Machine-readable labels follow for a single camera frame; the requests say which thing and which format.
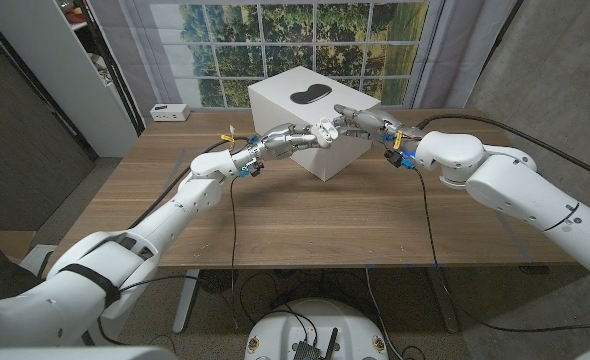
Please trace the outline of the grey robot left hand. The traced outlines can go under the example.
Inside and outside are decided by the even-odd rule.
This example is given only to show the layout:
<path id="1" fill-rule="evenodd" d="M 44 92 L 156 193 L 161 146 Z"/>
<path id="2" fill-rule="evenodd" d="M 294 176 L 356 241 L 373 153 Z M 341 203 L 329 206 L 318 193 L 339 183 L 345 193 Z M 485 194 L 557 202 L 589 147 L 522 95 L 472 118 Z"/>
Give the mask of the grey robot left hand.
<path id="1" fill-rule="evenodd" d="M 268 130 L 247 147 L 248 161 L 281 160 L 310 148 L 329 148 L 339 136 L 337 130 L 321 123 L 315 125 L 285 123 Z"/>

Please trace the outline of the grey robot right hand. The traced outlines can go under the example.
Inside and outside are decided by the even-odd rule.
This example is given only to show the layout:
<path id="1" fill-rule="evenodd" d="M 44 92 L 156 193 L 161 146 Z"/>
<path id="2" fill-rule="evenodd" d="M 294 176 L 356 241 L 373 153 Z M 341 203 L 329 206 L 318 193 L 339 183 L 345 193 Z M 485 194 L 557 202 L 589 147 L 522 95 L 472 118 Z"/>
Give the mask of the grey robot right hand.
<path id="1" fill-rule="evenodd" d="M 397 152 L 414 152 L 426 135 L 409 127 L 390 113 L 379 109 L 356 110 L 335 104 L 338 116 L 332 120 L 340 135 L 370 140 L 374 145 Z"/>

